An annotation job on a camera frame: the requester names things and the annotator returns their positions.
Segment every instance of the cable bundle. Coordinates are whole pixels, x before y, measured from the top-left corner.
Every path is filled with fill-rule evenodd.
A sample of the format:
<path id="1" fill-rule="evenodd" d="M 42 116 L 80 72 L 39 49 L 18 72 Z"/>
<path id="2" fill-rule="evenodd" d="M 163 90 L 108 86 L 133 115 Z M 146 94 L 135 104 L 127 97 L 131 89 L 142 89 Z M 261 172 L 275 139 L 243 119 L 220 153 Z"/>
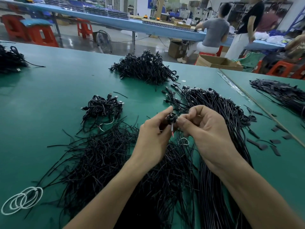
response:
<path id="1" fill-rule="evenodd" d="M 97 135 L 85 138 L 85 142 L 74 146 L 44 175 L 56 171 L 59 174 L 43 189 L 56 184 L 65 184 L 59 200 L 46 204 L 63 208 L 63 213 L 72 219 L 82 210 L 120 171 L 128 160 L 138 137 L 138 129 L 120 120 Z M 170 143 L 164 159 L 145 175 L 137 185 L 122 211 L 115 228 L 171 228 L 173 209 L 179 203 L 179 212 L 186 225 L 194 228 L 194 204 L 183 199 L 182 192 L 189 189 L 193 201 L 192 165 L 189 162 L 191 149 L 180 137 L 177 143 Z"/>
<path id="2" fill-rule="evenodd" d="M 109 121 L 114 121 L 114 119 L 120 118 L 120 115 L 123 111 L 123 102 L 117 100 L 118 96 L 112 98 L 111 93 L 108 94 L 107 99 L 100 97 L 98 95 L 94 95 L 92 99 L 88 102 L 88 106 L 82 107 L 81 109 L 86 111 L 86 114 L 83 116 L 83 129 L 85 128 L 86 121 L 90 118 L 94 119 L 94 124 L 91 125 L 90 129 L 98 124 L 96 123 L 96 119 L 98 117 L 108 117 Z M 102 125 L 106 125 L 105 123 L 99 124 L 99 128 L 101 129 Z"/>
<path id="3" fill-rule="evenodd" d="M 144 51 L 139 57 L 129 53 L 124 59 L 120 59 L 119 63 L 114 63 L 109 70 L 118 71 L 121 79 L 132 77 L 156 85 L 168 82 L 168 79 L 176 81 L 179 77 L 176 75 L 177 71 L 171 71 L 168 66 L 163 65 L 159 52 L 154 55 L 150 51 Z"/>
<path id="4" fill-rule="evenodd" d="M 0 73 L 16 72 L 20 67 L 27 67 L 24 55 L 18 53 L 16 47 L 11 47 L 10 51 L 0 44 Z"/>
<path id="5" fill-rule="evenodd" d="M 166 95 L 166 103 L 171 103 L 174 110 L 179 113 L 188 113 L 189 109 L 196 105 L 205 105 L 223 116 L 228 127 L 231 139 L 236 150 L 241 156 L 252 166 L 249 152 L 245 145 L 245 135 L 242 126 L 249 124 L 252 118 L 245 116 L 243 110 L 234 104 L 230 99 L 225 99 L 216 91 L 209 88 L 203 90 L 201 88 L 190 88 L 183 86 L 180 89 L 176 84 L 171 85 L 176 89 L 181 100 L 175 98 L 176 92 L 171 91 L 166 87 L 162 92 Z M 198 168 L 198 199 L 200 204 L 201 227 L 202 228 L 250 228 L 250 225 L 240 209 L 236 205 L 236 210 L 233 211 L 233 217 L 238 222 L 235 227 L 231 220 L 230 213 L 226 207 L 222 182 L 214 175 L 204 163 L 200 161 Z"/>
<path id="6" fill-rule="evenodd" d="M 270 99 L 273 103 L 290 110 L 293 114 L 304 119 L 305 117 L 305 92 L 297 88 L 291 87 L 289 84 L 281 83 L 274 80 L 256 79 L 250 80 L 253 88 L 266 92 L 272 95 L 280 103 Z"/>

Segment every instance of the gray t-shirt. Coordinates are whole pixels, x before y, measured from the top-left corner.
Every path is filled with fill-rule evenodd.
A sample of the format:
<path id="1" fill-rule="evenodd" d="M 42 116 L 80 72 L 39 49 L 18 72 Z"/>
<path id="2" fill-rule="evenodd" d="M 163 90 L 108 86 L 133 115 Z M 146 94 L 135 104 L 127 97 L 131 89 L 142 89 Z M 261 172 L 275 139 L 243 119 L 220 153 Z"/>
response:
<path id="1" fill-rule="evenodd" d="M 206 47 L 219 47 L 221 38 L 229 33 L 230 24 L 223 18 L 208 19 L 203 23 L 207 35 L 202 42 Z"/>

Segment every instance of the hand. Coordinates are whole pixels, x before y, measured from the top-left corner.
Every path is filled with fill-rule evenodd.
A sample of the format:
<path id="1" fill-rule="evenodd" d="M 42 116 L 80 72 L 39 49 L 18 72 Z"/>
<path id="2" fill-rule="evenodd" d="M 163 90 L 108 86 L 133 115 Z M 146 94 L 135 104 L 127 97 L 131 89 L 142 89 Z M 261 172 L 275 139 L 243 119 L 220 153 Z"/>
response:
<path id="1" fill-rule="evenodd" d="M 253 43 L 255 41 L 255 36 L 249 37 L 249 43 Z"/>
<path id="2" fill-rule="evenodd" d="M 185 136 L 194 138 L 204 162 L 216 175 L 243 159 L 235 149 L 224 118 L 212 109 L 204 105 L 192 107 L 189 114 L 178 117 L 177 125 Z"/>
<path id="3" fill-rule="evenodd" d="M 171 125 L 167 124 L 165 118 L 172 111 L 173 107 L 170 106 L 145 121 L 140 127 L 137 143 L 130 159 L 141 164 L 145 172 L 157 165 L 165 155 L 171 137 Z"/>

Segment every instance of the black t-shirt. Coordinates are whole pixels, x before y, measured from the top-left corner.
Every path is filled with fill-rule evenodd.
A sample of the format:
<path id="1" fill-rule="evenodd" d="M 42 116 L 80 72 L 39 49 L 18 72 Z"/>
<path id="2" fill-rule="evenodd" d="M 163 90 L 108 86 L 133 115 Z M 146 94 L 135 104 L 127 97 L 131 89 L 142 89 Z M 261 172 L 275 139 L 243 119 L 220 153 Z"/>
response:
<path id="1" fill-rule="evenodd" d="M 264 9 L 265 9 L 265 5 L 262 1 L 256 3 L 250 10 L 249 12 L 243 17 L 242 19 L 242 27 L 239 28 L 239 30 L 237 31 L 237 34 L 246 34 L 248 33 L 248 21 L 249 18 L 251 16 L 256 16 L 256 19 L 254 21 L 254 26 L 253 26 L 253 30 L 256 29 L 256 27 L 258 26 L 259 22 L 262 19 L 262 16 L 264 14 Z"/>

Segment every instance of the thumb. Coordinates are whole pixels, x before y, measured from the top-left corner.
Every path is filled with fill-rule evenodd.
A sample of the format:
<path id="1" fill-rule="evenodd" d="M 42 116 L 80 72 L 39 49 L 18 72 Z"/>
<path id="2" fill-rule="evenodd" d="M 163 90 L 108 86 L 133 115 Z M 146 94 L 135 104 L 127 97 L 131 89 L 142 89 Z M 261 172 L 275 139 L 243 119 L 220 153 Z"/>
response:
<path id="1" fill-rule="evenodd" d="M 193 138 L 198 135 L 200 132 L 200 128 L 194 125 L 192 122 L 190 122 L 188 119 L 185 119 L 184 117 L 178 117 L 177 119 L 177 125 L 178 127 L 185 133 L 188 133 Z"/>

